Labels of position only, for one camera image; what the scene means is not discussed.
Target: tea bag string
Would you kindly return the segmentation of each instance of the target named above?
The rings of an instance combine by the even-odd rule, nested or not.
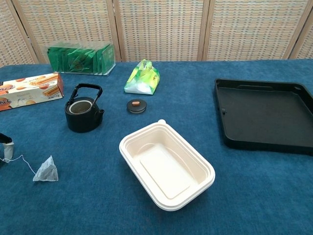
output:
[[[9,162],[13,162],[13,161],[15,161],[15,160],[19,159],[20,157],[23,159],[23,161],[24,161],[24,162],[26,162],[26,163],[27,163],[27,165],[29,166],[29,168],[31,169],[31,171],[32,171],[32,172],[36,175],[36,173],[35,173],[35,172],[33,171],[33,169],[31,168],[30,164],[28,163],[28,161],[26,161],[26,160],[24,159],[23,154],[22,154],[22,155],[20,155],[18,158],[13,159],[13,160],[10,160],[10,159],[7,159],[7,158],[4,158],[4,159],[1,159],[1,158],[0,158],[0,160],[2,160],[2,161],[4,161],[5,163],[7,163],[7,161],[9,161]]]

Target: cookie image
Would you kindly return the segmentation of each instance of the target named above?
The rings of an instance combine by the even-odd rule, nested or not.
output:
[[[23,82],[25,80],[25,78],[20,78],[20,79],[16,79],[16,82]]]
[[[31,104],[36,104],[36,102],[34,100],[28,100],[26,102],[26,105],[31,105]]]
[[[23,90],[23,89],[25,89],[25,88],[26,88],[26,87],[21,86],[21,87],[17,87],[16,90],[19,91],[19,90]]]
[[[12,88],[14,88],[13,85],[11,85],[11,84],[5,84],[5,85],[0,86],[0,92],[1,92],[1,91],[8,91],[8,90],[10,90],[10,89],[12,89]]]
[[[43,89],[43,90],[47,89],[48,87],[49,87],[49,85],[41,85],[41,86],[39,86],[39,88]]]
[[[53,74],[52,76],[49,76],[49,77],[44,77],[44,78],[38,77],[34,81],[31,81],[29,84],[32,86],[40,86],[40,85],[49,83],[57,79],[58,79],[58,74]]]
[[[12,107],[10,106],[10,104],[11,104],[10,100],[4,97],[0,97],[0,111],[11,109]]]
[[[44,94],[45,96],[52,96],[52,95],[54,95],[54,94],[57,94],[59,91],[60,91],[60,90],[59,90],[58,86],[54,86],[54,87],[52,87],[52,88],[46,90],[45,92],[43,92],[43,94]]]

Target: black lid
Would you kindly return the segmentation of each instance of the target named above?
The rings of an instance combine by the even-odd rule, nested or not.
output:
[[[127,103],[127,110],[133,114],[141,114],[146,110],[147,103],[142,99],[132,99]]]

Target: woven screen panel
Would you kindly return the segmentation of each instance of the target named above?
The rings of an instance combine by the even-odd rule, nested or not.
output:
[[[119,0],[126,61],[197,60],[203,0]]]
[[[19,0],[40,53],[57,40],[112,41],[105,0]]]
[[[313,24],[297,54],[298,59],[313,58]]]
[[[24,38],[10,9],[0,0],[0,67],[5,65],[34,64]]]
[[[282,59],[308,0],[215,0],[207,60]]]

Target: black object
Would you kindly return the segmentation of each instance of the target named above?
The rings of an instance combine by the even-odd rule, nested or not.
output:
[[[147,103],[142,99],[132,99],[127,103],[127,110],[133,114],[141,114],[147,108]]]
[[[12,139],[2,133],[0,133],[0,143],[11,143]]]
[[[81,87],[98,89],[99,92],[95,100],[89,97],[75,98],[77,90]],[[98,85],[80,83],[75,87],[69,101],[65,105],[67,125],[72,131],[88,132],[100,125],[104,110],[99,109],[96,101],[101,94],[102,88]]]
[[[313,97],[303,85],[217,79],[215,94],[227,146],[313,154]]]

